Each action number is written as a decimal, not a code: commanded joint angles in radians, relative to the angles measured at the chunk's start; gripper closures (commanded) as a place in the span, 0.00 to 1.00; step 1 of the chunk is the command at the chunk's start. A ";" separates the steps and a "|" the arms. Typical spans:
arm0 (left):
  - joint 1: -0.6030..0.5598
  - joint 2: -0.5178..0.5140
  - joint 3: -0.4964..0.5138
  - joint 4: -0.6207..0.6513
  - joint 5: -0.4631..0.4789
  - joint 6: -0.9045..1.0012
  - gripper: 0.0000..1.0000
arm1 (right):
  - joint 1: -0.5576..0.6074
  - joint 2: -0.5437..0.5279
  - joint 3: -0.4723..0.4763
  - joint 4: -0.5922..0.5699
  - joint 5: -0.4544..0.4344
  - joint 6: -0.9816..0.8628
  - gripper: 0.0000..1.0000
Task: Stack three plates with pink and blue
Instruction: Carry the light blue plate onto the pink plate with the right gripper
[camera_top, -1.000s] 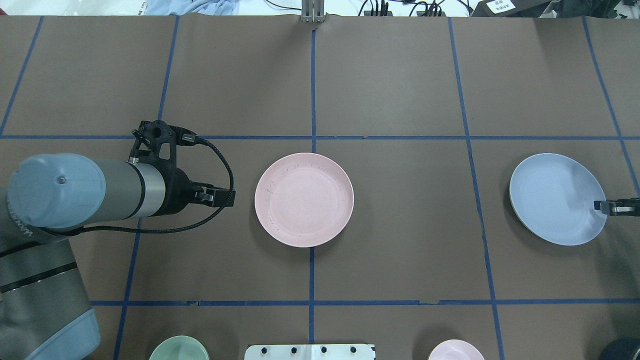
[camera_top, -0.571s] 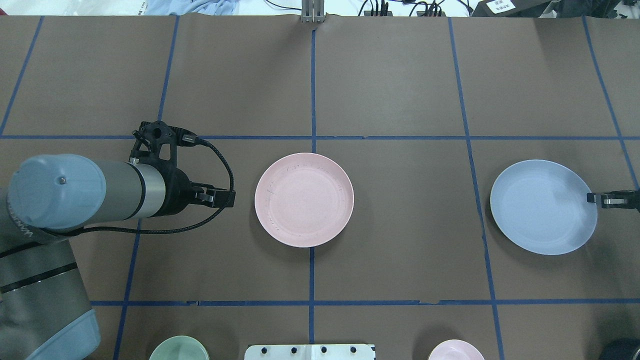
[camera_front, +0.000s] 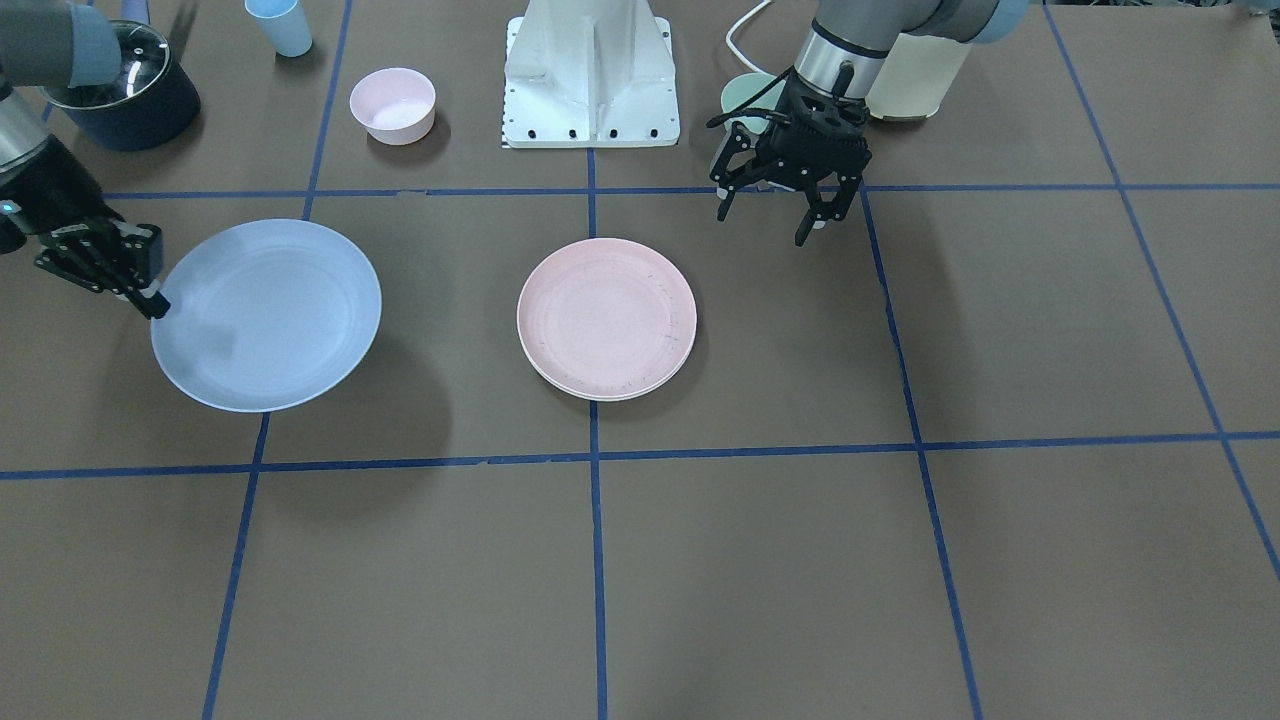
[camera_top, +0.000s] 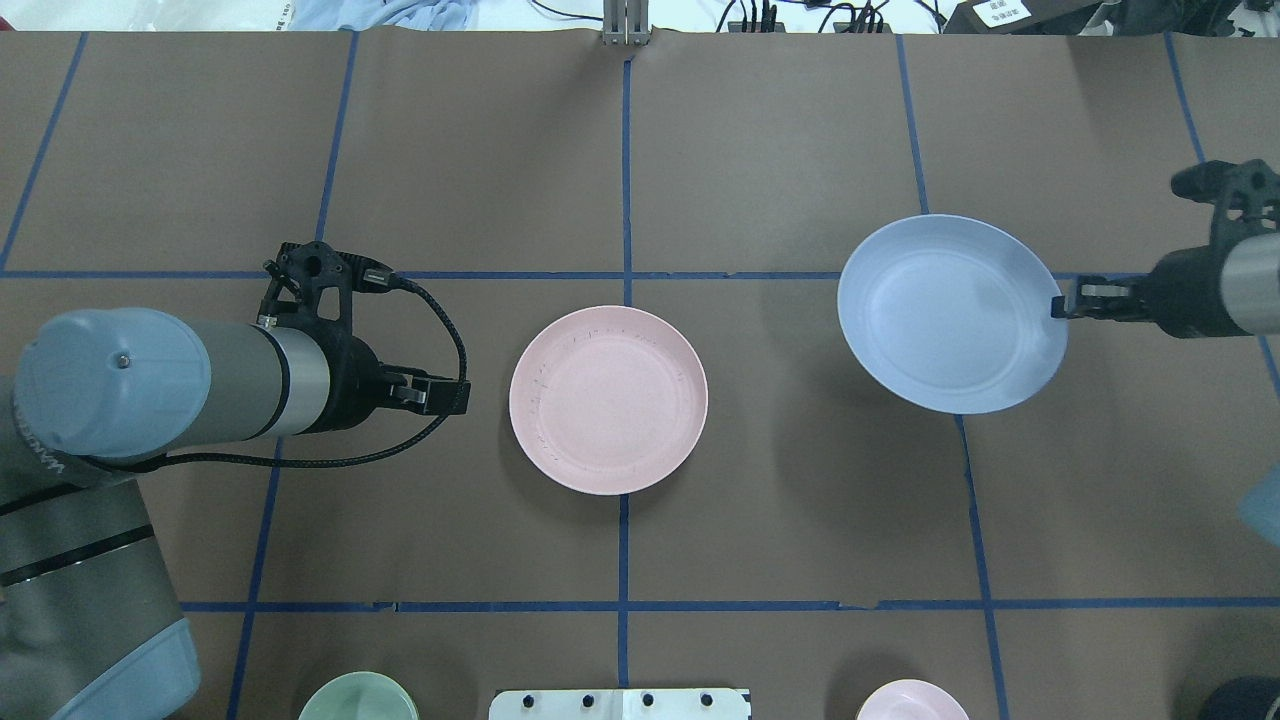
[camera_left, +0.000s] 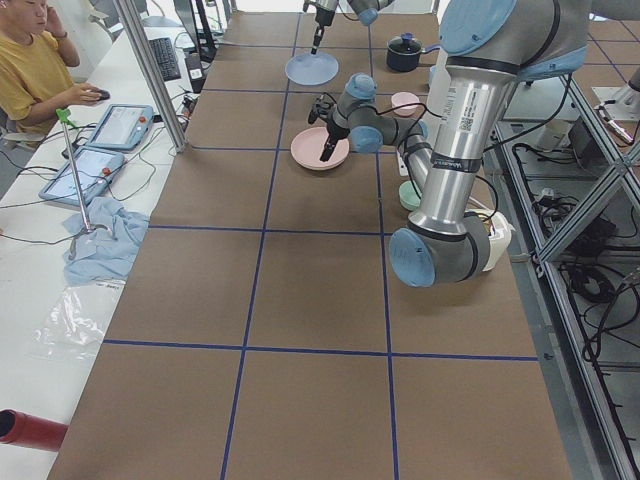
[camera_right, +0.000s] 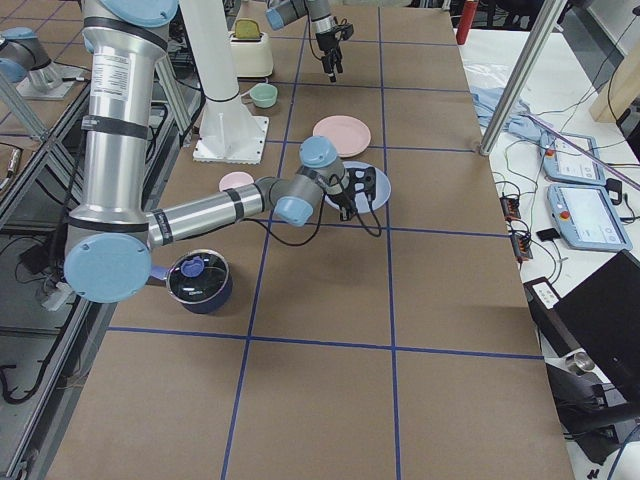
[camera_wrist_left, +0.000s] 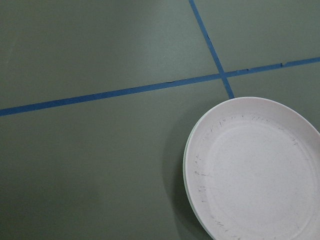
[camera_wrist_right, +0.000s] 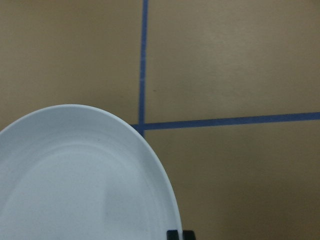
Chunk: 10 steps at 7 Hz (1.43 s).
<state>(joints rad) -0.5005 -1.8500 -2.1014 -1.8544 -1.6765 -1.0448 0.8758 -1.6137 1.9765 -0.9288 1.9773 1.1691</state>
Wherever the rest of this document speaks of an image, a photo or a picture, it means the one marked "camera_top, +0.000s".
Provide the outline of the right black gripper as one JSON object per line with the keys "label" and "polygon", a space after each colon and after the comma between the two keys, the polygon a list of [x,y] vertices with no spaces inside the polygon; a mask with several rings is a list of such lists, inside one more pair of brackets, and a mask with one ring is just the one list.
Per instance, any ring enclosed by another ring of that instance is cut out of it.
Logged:
{"label": "right black gripper", "polygon": [[1179,340],[1233,336],[1233,319],[1221,295],[1222,261],[1210,246],[1183,249],[1160,259],[1134,284],[1073,282],[1064,296],[1051,300],[1055,319],[1140,322],[1146,315],[1162,332]]}

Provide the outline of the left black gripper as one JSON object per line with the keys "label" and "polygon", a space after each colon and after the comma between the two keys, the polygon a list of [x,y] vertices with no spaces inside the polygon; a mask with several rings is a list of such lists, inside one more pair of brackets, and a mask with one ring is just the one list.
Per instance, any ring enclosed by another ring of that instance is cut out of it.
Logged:
{"label": "left black gripper", "polygon": [[346,430],[369,419],[375,409],[398,409],[393,388],[406,386],[406,407],[424,416],[465,415],[471,382],[449,378],[411,378],[388,369],[372,348],[357,337],[320,340],[330,389],[317,418],[319,432]]}

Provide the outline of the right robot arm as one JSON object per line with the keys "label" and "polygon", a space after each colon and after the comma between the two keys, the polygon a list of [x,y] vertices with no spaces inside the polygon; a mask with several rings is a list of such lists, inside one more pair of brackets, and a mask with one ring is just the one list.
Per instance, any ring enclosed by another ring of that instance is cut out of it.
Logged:
{"label": "right robot arm", "polygon": [[1143,275],[1078,275],[1050,315],[1151,323],[1178,340],[1276,334],[1277,233],[1178,250]]}

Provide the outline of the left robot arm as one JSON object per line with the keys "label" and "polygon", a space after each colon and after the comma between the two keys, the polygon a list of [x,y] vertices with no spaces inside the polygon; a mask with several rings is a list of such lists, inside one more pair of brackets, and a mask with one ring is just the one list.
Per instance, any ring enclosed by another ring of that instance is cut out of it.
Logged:
{"label": "left robot arm", "polygon": [[440,424],[456,379],[380,363],[339,322],[64,313],[3,378],[3,716],[165,719],[202,682],[140,478],[184,464],[288,468],[219,443],[356,427],[378,409]]}

